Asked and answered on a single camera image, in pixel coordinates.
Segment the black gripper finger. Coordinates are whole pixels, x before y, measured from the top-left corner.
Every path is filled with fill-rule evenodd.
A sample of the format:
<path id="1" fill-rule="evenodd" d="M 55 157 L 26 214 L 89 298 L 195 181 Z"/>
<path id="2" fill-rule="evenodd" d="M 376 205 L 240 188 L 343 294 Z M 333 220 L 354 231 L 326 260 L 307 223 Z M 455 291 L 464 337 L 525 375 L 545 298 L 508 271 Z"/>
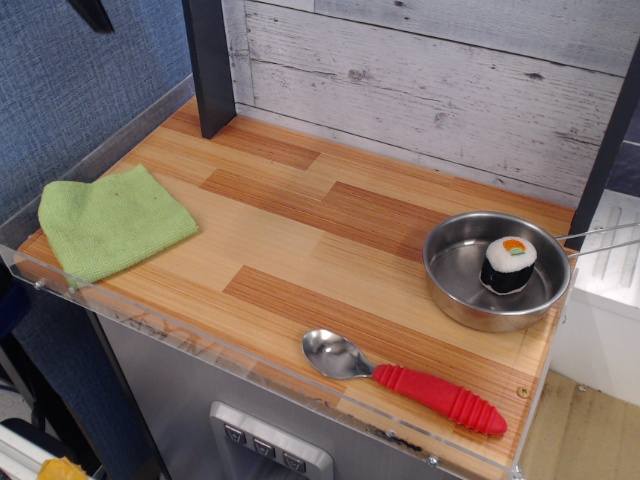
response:
<path id="1" fill-rule="evenodd" d="M 96 33 L 111 34 L 114 27 L 100 0 L 68 0 L 71 8 Z"/>

